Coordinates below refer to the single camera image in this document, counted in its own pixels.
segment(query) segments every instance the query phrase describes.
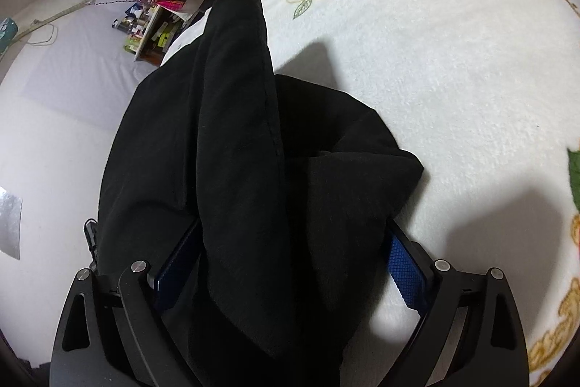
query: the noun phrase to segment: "metal screw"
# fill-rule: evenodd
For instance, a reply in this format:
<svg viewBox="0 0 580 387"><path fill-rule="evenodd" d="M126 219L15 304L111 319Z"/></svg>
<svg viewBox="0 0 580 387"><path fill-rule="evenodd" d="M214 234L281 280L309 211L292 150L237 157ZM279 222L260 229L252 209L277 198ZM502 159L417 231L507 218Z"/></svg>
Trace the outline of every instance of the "metal screw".
<svg viewBox="0 0 580 387"><path fill-rule="evenodd" d="M492 276L494 279L497 279L497 280L499 281L499 280L501 280L501 279L503 279L503 278L504 278L504 273L502 272L502 270L501 270L501 269L498 269L497 267L494 267L494 268L491 270L491 276Z"/></svg>
<svg viewBox="0 0 580 387"><path fill-rule="evenodd" d="M141 271L144 271L146 267L147 267L147 263L145 261L135 261L131 265L131 270L134 273L140 273Z"/></svg>
<svg viewBox="0 0 580 387"><path fill-rule="evenodd" d="M76 273L76 278L79 279L80 281L84 281L90 275L91 275L91 270L85 268L85 269L81 269L79 272Z"/></svg>
<svg viewBox="0 0 580 387"><path fill-rule="evenodd" d="M449 269L451 269L451 265L444 259L437 259L437 261L435 261L435 269L441 271L442 273L446 273Z"/></svg>

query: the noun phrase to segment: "black cloth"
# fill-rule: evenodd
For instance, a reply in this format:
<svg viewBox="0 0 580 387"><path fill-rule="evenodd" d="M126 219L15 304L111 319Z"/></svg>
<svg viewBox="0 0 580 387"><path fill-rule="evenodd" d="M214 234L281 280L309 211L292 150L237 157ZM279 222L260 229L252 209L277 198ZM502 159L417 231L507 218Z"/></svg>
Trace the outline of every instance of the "black cloth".
<svg viewBox="0 0 580 387"><path fill-rule="evenodd" d="M273 75L260 0L216 0L123 118L99 271L163 260L199 216L183 351L204 386L338 386L385 222L421 173L374 110Z"/></svg>

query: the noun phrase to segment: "cable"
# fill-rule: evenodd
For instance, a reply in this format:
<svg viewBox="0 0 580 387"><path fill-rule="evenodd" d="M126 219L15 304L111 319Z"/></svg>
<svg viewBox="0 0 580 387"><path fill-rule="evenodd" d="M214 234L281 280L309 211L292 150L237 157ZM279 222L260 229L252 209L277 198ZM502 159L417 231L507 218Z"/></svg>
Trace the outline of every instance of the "cable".
<svg viewBox="0 0 580 387"><path fill-rule="evenodd" d="M86 244L89 245L89 251L93 257L93 261L89 268L97 274L97 232L99 224L95 219L88 219L83 225L82 229L85 233Z"/></svg>
<svg viewBox="0 0 580 387"><path fill-rule="evenodd" d="M50 37L48 38L48 40L34 41L32 43L30 41L27 41L26 44L33 46L33 47L47 47L47 46L54 44L54 42L56 41L56 39L59 36L59 28L54 24L47 24L47 25L50 25L52 27L52 31L50 33Z"/></svg>

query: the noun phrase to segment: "bed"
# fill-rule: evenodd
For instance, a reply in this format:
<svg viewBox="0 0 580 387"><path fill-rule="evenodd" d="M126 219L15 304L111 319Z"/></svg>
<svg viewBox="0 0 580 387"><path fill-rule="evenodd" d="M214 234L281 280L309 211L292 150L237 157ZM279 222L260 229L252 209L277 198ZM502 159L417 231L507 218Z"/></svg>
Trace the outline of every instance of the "bed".
<svg viewBox="0 0 580 387"><path fill-rule="evenodd" d="M398 218L406 233L459 270L504 270L539 385L580 320L580 0L262 3L277 73L375 108L424 164ZM377 294L344 353L344 387L376 385L419 319L391 279Z"/></svg>

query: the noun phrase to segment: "blue grip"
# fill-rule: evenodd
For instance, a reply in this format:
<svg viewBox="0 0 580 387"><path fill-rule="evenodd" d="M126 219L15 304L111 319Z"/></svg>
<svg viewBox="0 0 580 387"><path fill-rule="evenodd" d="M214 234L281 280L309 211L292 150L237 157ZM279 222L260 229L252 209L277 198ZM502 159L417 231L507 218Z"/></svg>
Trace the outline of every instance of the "blue grip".
<svg viewBox="0 0 580 387"><path fill-rule="evenodd" d="M390 246L387 245L385 248L385 259L387 269L407 307L416 310L423 317L428 311L425 279L405 247L395 236L392 237Z"/></svg>

